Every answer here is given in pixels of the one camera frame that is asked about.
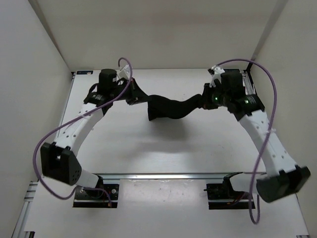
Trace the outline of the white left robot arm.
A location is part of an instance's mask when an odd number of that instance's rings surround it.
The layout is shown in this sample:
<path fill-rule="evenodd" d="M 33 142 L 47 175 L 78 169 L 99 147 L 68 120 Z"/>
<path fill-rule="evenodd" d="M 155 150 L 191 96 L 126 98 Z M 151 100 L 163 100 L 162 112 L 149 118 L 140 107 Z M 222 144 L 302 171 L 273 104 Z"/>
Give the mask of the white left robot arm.
<path fill-rule="evenodd" d="M 78 159 L 79 149 L 93 127 L 105 116 L 115 101 L 129 105 L 147 101 L 134 78 L 101 79 L 88 91 L 78 116 L 60 128 L 52 143 L 43 143 L 40 148 L 44 176 L 67 185 L 83 188 L 92 198 L 103 195 L 104 186 L 100 176 L 84 170 Z"/>

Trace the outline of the black skirt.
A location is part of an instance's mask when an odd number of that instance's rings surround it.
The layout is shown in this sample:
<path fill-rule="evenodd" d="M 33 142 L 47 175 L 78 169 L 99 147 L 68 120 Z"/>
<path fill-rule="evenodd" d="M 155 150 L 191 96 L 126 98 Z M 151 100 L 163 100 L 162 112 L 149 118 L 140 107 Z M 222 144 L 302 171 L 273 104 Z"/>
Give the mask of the black skirt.
<path fill-rule="evenodd" d="M 171 100 L 159 95 L 150 95 L 148 101 L 149 121 L 158 118 L 181 119 L 193 110 L 201 108 L 202 95 L 196 94 L 185 101 Z"/>

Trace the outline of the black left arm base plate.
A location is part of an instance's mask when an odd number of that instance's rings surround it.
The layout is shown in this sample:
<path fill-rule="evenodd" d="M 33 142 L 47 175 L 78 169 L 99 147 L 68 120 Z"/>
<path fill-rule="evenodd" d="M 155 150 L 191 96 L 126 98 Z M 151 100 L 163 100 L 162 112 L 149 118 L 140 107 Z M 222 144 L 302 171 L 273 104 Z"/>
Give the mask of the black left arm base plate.
<path fill-rule="evenodd" d="M 77 190 L 74 195 L 74 208 L 117 208 L 119 197 L 119 182 L 104 181 L 104 190 L 110 196 L 102 191 Z"/>

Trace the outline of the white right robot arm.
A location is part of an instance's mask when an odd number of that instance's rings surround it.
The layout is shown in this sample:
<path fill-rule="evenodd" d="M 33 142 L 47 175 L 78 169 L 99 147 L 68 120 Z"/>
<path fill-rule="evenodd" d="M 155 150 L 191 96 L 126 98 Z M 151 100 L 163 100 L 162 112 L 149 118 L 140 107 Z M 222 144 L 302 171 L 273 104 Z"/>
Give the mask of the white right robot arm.
<path fill-rule="evenodd" d="M 249 134 L 265 166 L 266 177 L 256 179 L 257 193 L 265 202 L 297 193 L 303 187 L 311 176 L 310 170 L 300 167 L 283 147 L 256 94 L 247 95 L 244 86 L 224 89 L 206 83 L 202 100 L 206 110 L 226 107 Z"/>

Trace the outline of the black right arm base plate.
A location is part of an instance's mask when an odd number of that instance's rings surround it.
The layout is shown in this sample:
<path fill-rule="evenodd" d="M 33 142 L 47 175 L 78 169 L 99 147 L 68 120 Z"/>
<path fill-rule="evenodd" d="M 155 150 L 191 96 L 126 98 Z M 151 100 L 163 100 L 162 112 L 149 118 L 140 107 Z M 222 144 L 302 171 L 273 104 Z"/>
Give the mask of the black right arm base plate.
<path fill-rule="evenodd" d="M 222 183 L 207 183 L 209 210 L 248 210 L 248 193 L 229 191 Z"/>

